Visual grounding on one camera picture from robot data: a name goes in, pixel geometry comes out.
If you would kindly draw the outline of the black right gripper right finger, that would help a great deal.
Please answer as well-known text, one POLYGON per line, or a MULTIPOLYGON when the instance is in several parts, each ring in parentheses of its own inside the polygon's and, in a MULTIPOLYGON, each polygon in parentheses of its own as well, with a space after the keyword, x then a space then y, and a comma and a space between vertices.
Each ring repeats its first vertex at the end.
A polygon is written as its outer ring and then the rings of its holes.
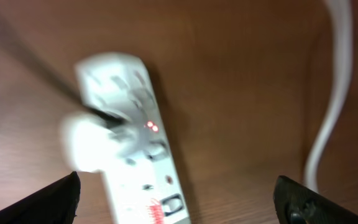
POLYGON ((358 224, 358 215, 280 175, 273 191, 280 224, 358 224))

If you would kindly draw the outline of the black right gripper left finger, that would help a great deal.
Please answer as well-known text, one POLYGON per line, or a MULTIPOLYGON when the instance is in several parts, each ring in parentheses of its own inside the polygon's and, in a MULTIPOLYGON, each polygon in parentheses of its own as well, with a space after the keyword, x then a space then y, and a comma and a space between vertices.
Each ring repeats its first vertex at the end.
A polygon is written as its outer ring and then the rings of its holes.
POLYGON ((77 172, 0 210, 0 224, 72 224, 80 201, 77 172))

